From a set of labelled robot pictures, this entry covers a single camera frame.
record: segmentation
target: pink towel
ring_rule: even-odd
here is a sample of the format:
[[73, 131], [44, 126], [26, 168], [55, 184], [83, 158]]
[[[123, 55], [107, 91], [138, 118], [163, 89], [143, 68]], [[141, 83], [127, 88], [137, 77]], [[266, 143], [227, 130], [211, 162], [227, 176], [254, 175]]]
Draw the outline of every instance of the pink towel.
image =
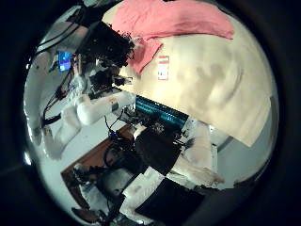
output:
[[142, 72], [162, 45], [155, 38], [210, 34], [231, 39], [234, 32], [226, 14], [214, 5], [195, 0], [124, 0], [112, 28], [143, 39], [144, 47], [135, 50], [135, 59], [128, 61], [137, 73]]

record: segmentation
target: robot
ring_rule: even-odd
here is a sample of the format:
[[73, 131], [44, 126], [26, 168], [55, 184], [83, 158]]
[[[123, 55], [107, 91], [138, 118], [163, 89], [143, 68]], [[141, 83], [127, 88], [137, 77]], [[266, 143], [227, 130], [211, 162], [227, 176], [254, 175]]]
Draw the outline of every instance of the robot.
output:
[[[127, 34], [120, 35], [108, 24], [100, 21], [103, 14], [115, 4], [96, 8], [81, 4], [72, 8], [74, 13], [71, 16], [67, 16], [69, 12], [65, 13], [56, 21], [31, 59], [24, 88], [24, 113], [28, 132], [31, 141], [36, 146], [41, 145], [46, 154], [54, 160], [61, 158], [68, 143], [82, 127], [95, 123], [117, 109], [135, 105], [135, 94], [122, 90], [113, 94], [106, 93], [113, 85], [117, 87], [131, 83], [131, 79], [119, 75], [119, 69], [127, 65], [127, 59], [133, 57], [134, 49], [139, 47], [135, 44], [136, 38], [131, 38]], [[45, 77], [55, 64], [57, 52], [70, 53], [71, 66], [66, 78], [41, 114], [40, 98], [45, 86]], [[71, 75], [72, 80], [66, 85]], [[61, 113], [46, 119], [46, 112], [55, 102], [63, 98], [67, 98], [68, 103]], [[53, 135], [49, 124], [58, 120], [62, 121], [61, 126]], [[158, 126], [156, 129], [152, 126], [151, 131], [150, 128], [142, 124], [136, 127], [135, 147], [140, 147], [138, 152], [141, 156], [150, 153], [149, 149], [143, 148], [148, 138], [154, 135], [153, 140], [157, 140], [161, 134], [158, 132]], [[159, 166], [155, 161], [146, 160], [146, 164], [149, 165], [146, 171], [139, 173], [124, 189], [124, 200], [119, 204], [119, 211], [127, 218], [143, 224], [153, 222], [153, 219], [137, 214], [135, 209], [165, 178], [190, 188], [214, 187], [223, 182], [213, 170], [214, 163], [211, 162], [208, 166], [198, 165], [202, 162], [201, 159], [198, 160], [199, 155], [196, 154], [199, 150], [207, 154], [203, 158], [211, 158], [209, 155], [213, 151], [208, 125], [191, 119], [189, 128], [190, 133], [186, 140], [193, 140], [193, 143], [185, 148], [185, 155], [181, 154], [181, 150], [176, 154], [173, 153], [174, 156], [168, 166], [164, 166], [164, 163], [160, 163]]]

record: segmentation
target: label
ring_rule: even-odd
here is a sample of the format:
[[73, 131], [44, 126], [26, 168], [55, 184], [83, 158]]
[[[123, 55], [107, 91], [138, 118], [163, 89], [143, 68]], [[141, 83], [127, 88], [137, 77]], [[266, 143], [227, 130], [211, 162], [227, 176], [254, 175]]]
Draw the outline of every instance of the label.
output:
[[168, 80], [169, 56], [159, 56], [158, 58], [158, 79]]

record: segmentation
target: wooden floor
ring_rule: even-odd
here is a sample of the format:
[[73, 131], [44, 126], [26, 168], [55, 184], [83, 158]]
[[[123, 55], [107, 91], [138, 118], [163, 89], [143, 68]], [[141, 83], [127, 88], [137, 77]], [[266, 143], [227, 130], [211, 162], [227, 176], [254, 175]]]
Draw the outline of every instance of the wooden floor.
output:
[[[132, 126], [130, 124], [126, 124], [121, 129], [119, 129], [119, 132], [126, 138], [133, 137], [131, 131], [132, 131]], [[88, 204], [81, 196], [79, 188], [71, 187], [71, 182], [73, 181], [71, 170], [73, 169], [76, 163], [81, 163], [87, 167], [102, 167], [104, 152], [110, 144], [111, 141], [108, 138], [105, 139], [96, 147], [94, 147], [91, 151], [78, 158], [75, 162], [73, 162], [71, 165], [69, 165], [66, 169], [64, 169], [61, 172], [61, 176], [63, 178], [66, 187], [68, 188], [68, 190], [70, 191], [70, 193], [72, 194], [76, 202], [82, 208], [88, 208]]]

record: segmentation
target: beige cloth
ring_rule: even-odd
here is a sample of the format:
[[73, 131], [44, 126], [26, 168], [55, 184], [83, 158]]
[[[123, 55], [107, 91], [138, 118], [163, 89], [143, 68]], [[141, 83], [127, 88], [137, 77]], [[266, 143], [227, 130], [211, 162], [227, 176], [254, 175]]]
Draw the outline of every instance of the beige cloth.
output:
[[[103, 17], [112, 23], [119, 4]], [[212, 35], [160, 38], [163, 47], [143, 70], [120, 74], [134, 78], [121, 89], [177, 109], [213, 125], [251, 146], [266, 122], [272, 73], [261, 47], [236, 19], [233, 40]], [[158, 80], [158, 56], [169, 56], [168, 80]]]

